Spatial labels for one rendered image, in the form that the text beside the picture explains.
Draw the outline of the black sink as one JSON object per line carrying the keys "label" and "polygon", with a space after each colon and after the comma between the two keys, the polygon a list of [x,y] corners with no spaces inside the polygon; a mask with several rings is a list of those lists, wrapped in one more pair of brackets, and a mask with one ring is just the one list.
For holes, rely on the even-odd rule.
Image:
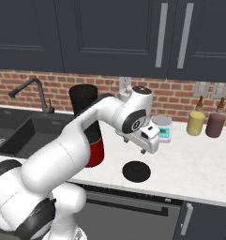
{"label": "black sink", "polygon": [[73,114],[0,108],[0,156],[29,158],[57,138]]}

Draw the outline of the grey wall switch plate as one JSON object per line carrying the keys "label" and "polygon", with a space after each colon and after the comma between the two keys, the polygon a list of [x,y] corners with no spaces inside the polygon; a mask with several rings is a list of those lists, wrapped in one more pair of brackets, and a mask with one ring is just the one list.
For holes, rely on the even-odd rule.
{"label": "grey wall switch plate", "polygon": [[194,86],[193,96],[195,98],[206,98],[208,94],[210,83],[209,82],[196,82]]}
{"label": "grey wall switch plate", "polygon": [[221,99],[226,96],[226,82],[215,82],[210,97],[212,99]]}

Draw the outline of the dark grey dishwasher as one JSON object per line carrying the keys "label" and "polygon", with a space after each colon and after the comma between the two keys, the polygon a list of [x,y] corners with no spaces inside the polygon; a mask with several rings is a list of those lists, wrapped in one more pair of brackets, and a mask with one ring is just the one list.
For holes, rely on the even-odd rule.
{"label": "dark grey dishwasher", "polygon": [[173,240],[181,201],[85,184],[79,187],[85,189],[86,199],[158,211],[168,208],[168,216],[163,217],[86,202],[75,218],[88,240]]}

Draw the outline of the black and red blender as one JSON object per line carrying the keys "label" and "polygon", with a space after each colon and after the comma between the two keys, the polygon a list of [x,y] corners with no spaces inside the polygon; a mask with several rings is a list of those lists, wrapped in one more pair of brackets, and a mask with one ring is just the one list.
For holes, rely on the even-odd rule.
{"label": "black and red blender", "polygon": [[[74,115],[77,115],[98,98],[98,89],[93,84],[78,84],[68,90]],[[90,159],[87,168],[96,167],[104,159],[104,145],[98,121],[85,130],[90,143]]]}

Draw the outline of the black tap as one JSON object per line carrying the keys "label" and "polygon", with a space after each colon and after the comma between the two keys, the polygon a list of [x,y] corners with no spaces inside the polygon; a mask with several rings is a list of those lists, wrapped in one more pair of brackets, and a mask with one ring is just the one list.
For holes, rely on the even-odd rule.
{"label": "black tap", "polygon": [[39,92],[39,97],[40,97],[40,100],[41,100],[41,108],[42,108],[42,111],[44,113],[54,113],[54,107],[52,106],[52,102],[51,100],[49,99],[49,104],[50,106],[48,107],[47,104],[46,104],[46,100],[45,100],[45,97],[44,97],[44,92],[43,92],[43,87],[42,87],[42,84],[41,84],[41,81],[39,80],[39,78],[37,77],[34,77],[32,79],[29,79],[27,81],[25,81],[24,83],[22,83],[21,85],[19,85],[18,87],[16,87],[15,89],[11,90],[8,95],[11,97],[11,98],[15,98],[15,96],[20,93],[25,87],[27,87],[28,85],[30,85],[31,83],[36,83],[37,86],[38,86],[38,92]]}

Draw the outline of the black round blender lid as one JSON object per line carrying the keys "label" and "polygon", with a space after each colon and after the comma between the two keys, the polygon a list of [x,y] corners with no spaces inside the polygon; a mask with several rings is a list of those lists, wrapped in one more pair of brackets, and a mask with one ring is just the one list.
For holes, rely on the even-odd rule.
{"label": "black round blender lid", "polygon": [[134,160],[125,164],[122,173],[130,182],[142,183],[150,177],[151,170],[147,164]]}

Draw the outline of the maroon canister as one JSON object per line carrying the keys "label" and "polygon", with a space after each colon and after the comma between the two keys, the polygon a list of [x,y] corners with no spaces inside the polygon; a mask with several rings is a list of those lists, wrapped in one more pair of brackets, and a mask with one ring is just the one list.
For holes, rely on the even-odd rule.
{"label": "maroon canister", "polygon": [[213,112],[209,115],[205,134],[211,138],[217,138],[224,126],[225,116],[221,113]]}

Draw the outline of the yellow canister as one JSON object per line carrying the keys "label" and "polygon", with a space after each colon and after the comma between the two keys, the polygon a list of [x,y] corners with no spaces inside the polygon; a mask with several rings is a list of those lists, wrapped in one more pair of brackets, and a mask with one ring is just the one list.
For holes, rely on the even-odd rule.
{"label": "yellow canister", "polygon": [[202,112],[191,112],[188,117],[187,133],[192,136],[201,134],[205,115]]}

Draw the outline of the white kitchen scale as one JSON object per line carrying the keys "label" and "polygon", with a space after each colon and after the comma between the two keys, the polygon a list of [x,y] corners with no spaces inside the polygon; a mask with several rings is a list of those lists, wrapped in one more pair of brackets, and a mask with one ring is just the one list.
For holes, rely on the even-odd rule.
{"label": "white kitchen scale", "polygon": [[151,121],[159,128],[158,138],[161,143],[169,143],[172,138],[173,121],[170,116],[154,115]]}

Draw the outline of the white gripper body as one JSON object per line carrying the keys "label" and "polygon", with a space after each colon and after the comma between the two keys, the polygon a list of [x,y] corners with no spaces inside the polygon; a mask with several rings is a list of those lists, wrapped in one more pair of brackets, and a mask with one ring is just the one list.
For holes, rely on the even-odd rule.
{"label": "white gripper body", "polygon": [[146,150],[146,152],[148,152],[149,154],[154,154],[155,152],[158,151],[159,146],[158,136],[154,137],[153,139],[145,138],[140,130],[130,134],[124,134],[118,130],[115,133],[121,136],[122,138],[125,137],[129,139],[129,142],[135,143],[142,149]]}

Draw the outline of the dark cupboard door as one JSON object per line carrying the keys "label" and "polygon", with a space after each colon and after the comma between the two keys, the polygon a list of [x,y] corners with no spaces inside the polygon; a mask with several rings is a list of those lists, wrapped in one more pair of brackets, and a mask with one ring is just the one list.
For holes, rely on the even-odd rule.
{"label": "dark cupboard door", "polygon": [[[184,67],[178,69],[187,3],[194,9]],[[178,0],[168,78],[226,83],[226,0]]]}
{"label": "dark cupboard door", "polygon": [[[161,3],[168,3],[162,63],[156,68]],[[54,0],[64,71],[167,77],[177,0]]]}
{"label": "dark cupboard door", "polygon": [[[187,203],[192,204],[193,212],[186,235],[181,235]],[[226,240],[226,207],[183,201],[173,240]]]}
{"label": "dark cupboard door", "polygon": [[64,71],[53,0],[0,0],[0,69]]}

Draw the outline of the white wall outlet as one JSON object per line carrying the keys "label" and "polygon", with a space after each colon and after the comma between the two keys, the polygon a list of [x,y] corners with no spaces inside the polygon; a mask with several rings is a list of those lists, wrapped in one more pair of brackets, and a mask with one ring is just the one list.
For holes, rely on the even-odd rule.
{"label": "white wall outlet", "polygon": [[131,78],[120,77],[119,78],[119,94],[123,97],[129,97],[131,92]]}

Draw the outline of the dark lower cupboard door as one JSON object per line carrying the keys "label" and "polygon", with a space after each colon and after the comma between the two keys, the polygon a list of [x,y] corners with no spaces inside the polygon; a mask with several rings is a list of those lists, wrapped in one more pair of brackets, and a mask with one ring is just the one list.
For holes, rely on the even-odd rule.
{"label": "dark lower cupboard door", "polygon": [[[181,235],[187,203],[192,204],[193,212],[186,235]],[[226,207],[183,201],[173,240],[226,240]]]}

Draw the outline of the brown-capped pale bottle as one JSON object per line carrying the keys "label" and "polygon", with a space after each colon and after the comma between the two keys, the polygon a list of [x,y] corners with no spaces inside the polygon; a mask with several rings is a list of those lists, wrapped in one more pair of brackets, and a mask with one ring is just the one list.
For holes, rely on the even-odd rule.
{"label": "brown-capped pale bottle", "polygon": [[203,110],[203,96],[200,96],[198,103],[196,104],[195,110],[201,112]]}
{"label": "brown-capped pale bottle", "polygon": [[224,97],[221,98],[219,105],[217,106],[217,113],[224,114]]}

